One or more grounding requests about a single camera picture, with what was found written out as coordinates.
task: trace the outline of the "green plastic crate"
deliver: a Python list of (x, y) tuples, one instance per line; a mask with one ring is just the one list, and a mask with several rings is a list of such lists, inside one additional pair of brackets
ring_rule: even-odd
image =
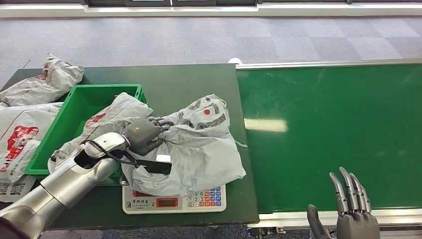
[[(140, 84), (74, 86), (25, 168), (25, 174), (32, 175), (39, 180), (44, 179), (49, 174), (47, 161), (53, 152), (65, 142), (79, 136), (84, 129), (85, 122), (109, 106), (122, 92), (147, 103)], [(118, 185), (120, 174), (120, 164), (118, 164), (115, 172), (101, 185)]]

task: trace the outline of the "gray carpet floor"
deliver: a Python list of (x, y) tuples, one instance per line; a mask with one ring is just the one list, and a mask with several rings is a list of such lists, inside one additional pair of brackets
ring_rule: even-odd
[[(232, 57), (244, 63), (422, 58), (418, 17), (2, 19), (0, 32), (0, 87), (19, 68), (41, 68), (48, 52), (86, 67), (221, 63)], [(246, 227), (239, 225), (55, 231), (42, 238), (245, 237)]]

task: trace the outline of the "white plastic bag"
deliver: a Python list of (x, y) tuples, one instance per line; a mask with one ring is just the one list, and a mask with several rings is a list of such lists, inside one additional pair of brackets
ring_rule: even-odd
[(175, 125), (160, 134), (165, 141), (145, 157), (170, 155), (169, 175), (150, 174), (143, 167), (122, 164), (133, 190), (157, 196), (185, 196), (209, 190), (246, 175), (236, 143), (229, 132), (226, 103), (215, 95), (163, 117)]
[(22, 80), (0, 92), (0, 102), (30, 106), (56, 101), (82, 80), (82, 66), (73, 66), (48, 55), (42, 74)]
[(21, 178), (61, 105), (0, 108), (0, 180)]
[(150, 109), (148, 105), (127, 93), (121, 93), (109, 107), (87, 120), (84, 131), (80, 136), (64, 143), (60, 149), (53, 153), (52, 157), (55, 158), (55, 162), (51, 160), (51, 158), (48, 160), (48, 170), (53, 172), (56, 167), (59, 167), (60, 163), (62, 163), (82, 141), (86, 139), (95, 139), (107, 132), (121, 133), (128, 124), (134, 122), (136, 119), (148, 117), (151, 113), (152, 109)]
[(34, 182), (35, 178), (28, 175), (21, 177), (14, 183), (9, 180), (0, 180), (0, 201), (5, 203), (16, 202), (29, 193)]

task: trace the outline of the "silver robotic arm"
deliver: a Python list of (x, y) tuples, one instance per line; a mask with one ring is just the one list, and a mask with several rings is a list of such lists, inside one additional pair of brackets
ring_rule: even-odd
[[(74, 206), (114, 172), (120, 161), (110, 153), (130, 147), (145, 155), (163, 142), (153, 139), (172, 125), (162, 118), (139, 119), (123, 134), (109, 132), (83, 142), (38, 187), (0, 211), (0, 238), (38, 238), (65, 208)], [(169, 163), (134, 159), (127, 163), (145, 165), (147, 171), (154, 173), (169, 173), (171, 169)]]

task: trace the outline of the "green table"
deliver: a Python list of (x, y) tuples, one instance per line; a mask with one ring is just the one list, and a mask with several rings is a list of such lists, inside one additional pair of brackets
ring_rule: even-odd
[[(21, 69), (4, 89), (41, 69)], [(154, 115), (173, 113), (200, 97), (216, 94), (227, 102), (230, 132), (246, 143), (236, 71), (231, 64), (88, 67), (81, 84), (140, 83)], [(71, 210), (64, 212), (53, 228), (106, 229), (215, 225), (258, 222), (256, 198), (248, 149), (239, 147), (246, 176), (226, 186), (227, 208), (221, 213), (127, 215), (122, 210), (119, 186), (97, 186)]]

